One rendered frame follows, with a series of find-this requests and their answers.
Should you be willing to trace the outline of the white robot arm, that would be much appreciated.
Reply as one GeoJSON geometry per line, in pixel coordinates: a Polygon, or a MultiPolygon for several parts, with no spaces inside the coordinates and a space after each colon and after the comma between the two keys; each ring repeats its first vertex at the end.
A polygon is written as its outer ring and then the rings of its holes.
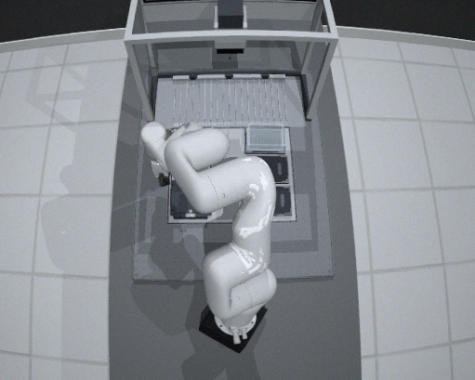
{"type": "Polygon", "coordinates": [[[245,156],[196,172],[221,162],[230,142],[222,131],[194,122],[182,124],[170,137],[163,124],[148,122],[140,136],[150,159],[170,172],[199,213],[243,200],[231,224],[231,241],[202,261],[206,300],[215,322],[222,332],[233,335],[234,344],[240,344],[239,335],[247,338],[257,312],[277,288],[269,269],[276,204],[270,167],[257,156],[245,156]]]}

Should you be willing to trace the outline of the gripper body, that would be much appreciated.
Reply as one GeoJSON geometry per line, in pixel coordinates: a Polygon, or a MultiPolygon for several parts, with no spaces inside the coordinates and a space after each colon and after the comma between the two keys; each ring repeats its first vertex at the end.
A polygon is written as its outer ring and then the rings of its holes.
{"type": "Polygon", "coordinates": [[[159,173],[163,173],[165,177],[168,177],[169,172],[164,171],[157,162],[152,161],[152,171],[155,177],[159,177],[159,173]]]}

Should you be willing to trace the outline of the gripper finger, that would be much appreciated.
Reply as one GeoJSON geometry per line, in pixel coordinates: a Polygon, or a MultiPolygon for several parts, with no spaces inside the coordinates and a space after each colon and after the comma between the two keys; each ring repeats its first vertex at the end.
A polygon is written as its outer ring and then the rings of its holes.
{"type": "Polygon", "coordinates": [[[167,177],[164,178],[163,173],[159,173],[159,184],[160,187],[170,185],[169,179],[167,177]]]}

